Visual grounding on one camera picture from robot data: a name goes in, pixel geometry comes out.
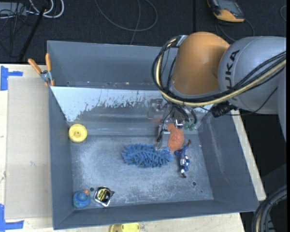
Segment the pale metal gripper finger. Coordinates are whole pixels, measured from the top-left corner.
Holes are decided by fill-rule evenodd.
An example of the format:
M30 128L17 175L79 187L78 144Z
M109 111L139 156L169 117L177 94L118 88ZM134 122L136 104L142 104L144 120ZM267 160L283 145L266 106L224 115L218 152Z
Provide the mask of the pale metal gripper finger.
M158 135L158 138L157 138L157 141L155 144L156 150L161 150L167 146L167 133L168 133L168 131L166 129L162 129L159 132L159 135Z

